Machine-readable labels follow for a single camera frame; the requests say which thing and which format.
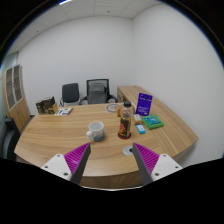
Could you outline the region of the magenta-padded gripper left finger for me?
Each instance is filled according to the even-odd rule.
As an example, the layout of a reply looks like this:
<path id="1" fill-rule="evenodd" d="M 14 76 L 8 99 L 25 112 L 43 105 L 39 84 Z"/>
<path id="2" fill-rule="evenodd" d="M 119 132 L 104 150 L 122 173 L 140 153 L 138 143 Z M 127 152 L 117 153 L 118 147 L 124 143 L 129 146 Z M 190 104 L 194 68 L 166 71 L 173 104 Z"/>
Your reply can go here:
<path id="1" fill-rule="evenodd" d="M 65 155 L 56 154 L 42 169 L 79 185 L 90 153 L 90 144 L 86 143 Z"/>

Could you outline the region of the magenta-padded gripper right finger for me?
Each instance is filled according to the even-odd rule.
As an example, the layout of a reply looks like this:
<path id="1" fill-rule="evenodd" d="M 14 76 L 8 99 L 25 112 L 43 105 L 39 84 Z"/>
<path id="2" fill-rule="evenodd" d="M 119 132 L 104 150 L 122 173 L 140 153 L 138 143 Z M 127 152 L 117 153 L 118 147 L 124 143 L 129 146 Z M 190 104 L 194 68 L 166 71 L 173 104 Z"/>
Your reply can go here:
<path id="1" fill-rule="evenodd" d="M 132 152 L 144 185 L 182 169 L 168 154 L 157 154 L 140 144 L 134 143 Z"/>

